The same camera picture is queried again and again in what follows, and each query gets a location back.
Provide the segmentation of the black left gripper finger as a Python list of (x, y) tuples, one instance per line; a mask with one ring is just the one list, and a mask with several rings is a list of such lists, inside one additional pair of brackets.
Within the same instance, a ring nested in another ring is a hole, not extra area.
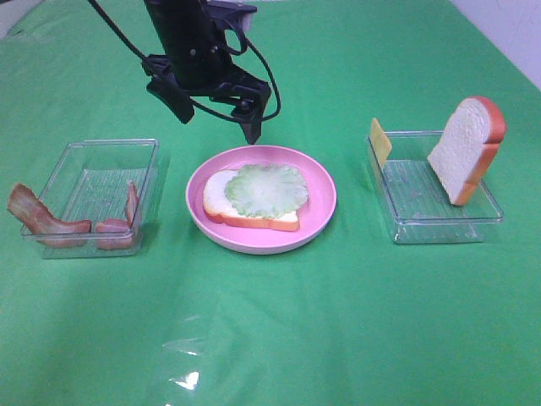
[(188, 123), (194, 116), (191, 99), (167, 80), (151, 80), (146, 90), (160, 100), (181, 123)]
[(248, 144), (255, 144), (262, 132), (266, 103), (240, 99), (232, 110), (232, 117), (240, 125)]

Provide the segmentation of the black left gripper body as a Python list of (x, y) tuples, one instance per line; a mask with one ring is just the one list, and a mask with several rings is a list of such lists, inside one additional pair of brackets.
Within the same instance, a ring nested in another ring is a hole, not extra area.
[(261, 103), (271, 96), (269, 84), (232, 60), (251, 50), (267, 63), (245, 35), (257, 12), (251, 4), (229, 1), (146, 1), (164, 53), (142, 57), (153, 80), (167, 80), (191, 99), (204, 96), (235, 108), (240, 99)]

